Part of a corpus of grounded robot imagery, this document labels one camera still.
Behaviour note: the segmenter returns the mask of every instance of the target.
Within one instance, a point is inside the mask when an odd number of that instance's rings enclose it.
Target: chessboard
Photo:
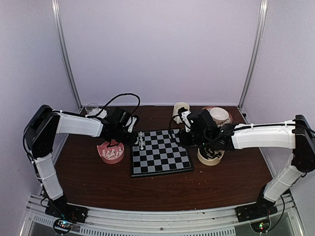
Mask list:
[[[138,142],[131,149],[131,177],[145,177],[193,171],[192,161],[185,148],[176,144],[179,142],[179,129],[141,132]]]

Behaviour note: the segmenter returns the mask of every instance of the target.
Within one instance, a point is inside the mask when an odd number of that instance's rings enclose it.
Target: white wall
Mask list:
[[[245,110],[252,122],[276,122],[303,114],[315,128],[315,1],[269,1],[262,46]],[[267,148],[275,170],[290,150]],[[292,193],[308,236],[315,232],[315,173]]]
[[[238,104],[259,8],[260,0],[60,1],[81,102],[134,92],[143,105]]]
[[[42,104],[76,111],[50,0],[1,1],[0,79],[0,235],[14,236],[30,193],[39,191],[23,129]]]

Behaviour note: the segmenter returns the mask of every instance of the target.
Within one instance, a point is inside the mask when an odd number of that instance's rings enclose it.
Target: white backdrop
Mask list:
[[[82,104],[134,92],[142,104],[237,105],[259,7],[260,0],[61,0]]]

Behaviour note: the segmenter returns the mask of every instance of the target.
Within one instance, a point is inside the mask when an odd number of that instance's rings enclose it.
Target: clear glass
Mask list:
[[[88,115],[94,116],[98,113],[98,104],[95,102],[89,103],[84,109]]]

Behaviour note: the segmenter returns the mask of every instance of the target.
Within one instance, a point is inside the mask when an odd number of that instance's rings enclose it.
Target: white cup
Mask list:
[[[178,110],[181,109],[182,107],[184,107],[187,110],[190,109],[190,106],[187,103],[178,102],[174,105],[173,116],[178,115]],[[175,117],[174,120],[176,121],[177,124],[182,123],[182,121],[179,117]]]
[[[210,115],[217,125],[223,124],[229,118],[228,112],[220,107],[211,108]]]

